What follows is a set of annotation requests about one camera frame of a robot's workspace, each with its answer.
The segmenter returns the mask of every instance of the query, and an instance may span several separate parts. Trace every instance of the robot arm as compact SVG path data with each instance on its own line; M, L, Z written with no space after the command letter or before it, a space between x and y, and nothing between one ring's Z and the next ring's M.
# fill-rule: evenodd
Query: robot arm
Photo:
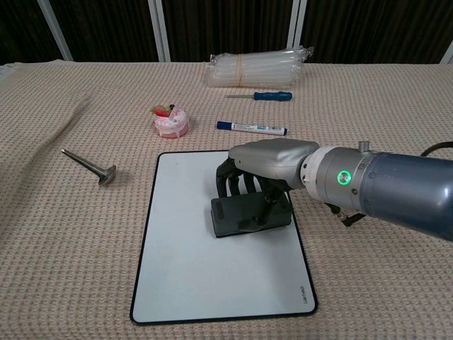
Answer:
M359 212L349 222L366 214L453 241L453 161L371 152L368 142L351 149L275 139L229 151L217 170L219 197L227 181L231 194L239 194L240 175L249 193L255 176L265 199L250 231L267 222L285 191L306 188L343 220L340 207Z

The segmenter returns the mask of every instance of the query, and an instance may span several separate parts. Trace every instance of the blue screwdriver handle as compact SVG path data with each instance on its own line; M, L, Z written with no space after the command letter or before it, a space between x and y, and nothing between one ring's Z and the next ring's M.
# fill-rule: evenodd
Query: blue screwdriver handle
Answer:
M256 101L290 101L292 99L291 92L255 92L253 99Z

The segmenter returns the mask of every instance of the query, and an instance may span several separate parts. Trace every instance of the blue marker cap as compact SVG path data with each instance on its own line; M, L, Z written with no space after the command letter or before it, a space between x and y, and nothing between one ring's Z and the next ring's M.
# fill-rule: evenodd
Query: blue marker cap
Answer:
M217 122L217 129L219 130L231 130L231 123L228 122Z

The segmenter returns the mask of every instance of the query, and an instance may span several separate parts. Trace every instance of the robot finger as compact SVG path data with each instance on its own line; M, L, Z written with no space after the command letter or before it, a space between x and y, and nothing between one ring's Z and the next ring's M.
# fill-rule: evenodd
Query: robot finger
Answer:
M242 171L235 169L233 173L228 176L228 185L229 185L229 192L231 195L241 195L239 192L239 176L242 175Z
M255 193L255 182L253 181L253 175L249 173L245 173L243 175L243 182L246 184L246 189L248 193Z
M258 179L261 191L265 191L267 188L270 187L269 180L267 178L256 176L256 179Z
M228 158L217 167L215 183L219 197L227 196L227 179L235 170L237 168L234 165L234 160L231 158Z

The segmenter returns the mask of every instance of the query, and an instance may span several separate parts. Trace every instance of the green indicator light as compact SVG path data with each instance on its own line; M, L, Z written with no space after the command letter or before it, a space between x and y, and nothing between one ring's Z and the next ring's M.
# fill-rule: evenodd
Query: green indicator light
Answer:
M348 185L349 182L351 182L351 178L352 178L351 173L348 170L342 170L337 175L337 181L342 186Z

